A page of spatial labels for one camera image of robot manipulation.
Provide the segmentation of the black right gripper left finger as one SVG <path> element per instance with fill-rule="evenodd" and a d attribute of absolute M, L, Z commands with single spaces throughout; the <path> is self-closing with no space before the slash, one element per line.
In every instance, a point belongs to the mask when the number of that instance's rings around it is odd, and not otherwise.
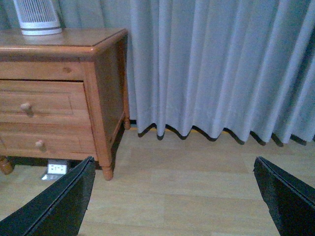
<path fill-rule="evenodd" d="M 89 156 L 66 175 L 0 222 L 2 236 L 76 236 L 95 179 Z"/>

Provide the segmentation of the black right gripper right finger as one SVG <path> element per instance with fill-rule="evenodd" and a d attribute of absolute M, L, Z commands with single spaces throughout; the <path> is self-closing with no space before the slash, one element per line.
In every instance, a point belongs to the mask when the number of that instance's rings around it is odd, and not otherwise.
<path fill-rule="evenodd" d="M 254 176 L 274 224 L 282 236 L 315 234 L 315 189 L 263 157 Z"/>

